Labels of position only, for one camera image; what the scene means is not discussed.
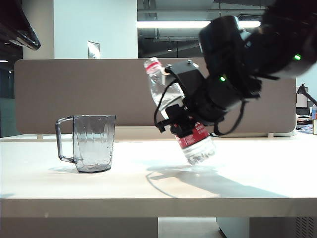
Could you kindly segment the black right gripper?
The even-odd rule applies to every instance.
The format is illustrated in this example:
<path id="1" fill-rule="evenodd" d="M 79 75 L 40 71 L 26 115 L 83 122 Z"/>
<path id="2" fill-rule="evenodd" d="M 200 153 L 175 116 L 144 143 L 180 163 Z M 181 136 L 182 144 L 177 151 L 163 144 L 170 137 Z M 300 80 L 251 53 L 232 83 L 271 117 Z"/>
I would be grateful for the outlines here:
<path id="1" fill-rule="evenodd" d="M 184 108 L 178 104 L 171 105 L 165 109 L 167 119 L 158 121 L 155 119 L 155 126 L 160 133 L 166 131 L 166 127 L 172 134 L 177 136 L 187 136 L 192 134 L 197 122 L 203 125 L 212 125 L 219 120 L 219 111 L 211 103 L 206 91 L 198 90 L 194 94 L 185 95 L 184 103 L 193 117 L 181 117 Z"/>

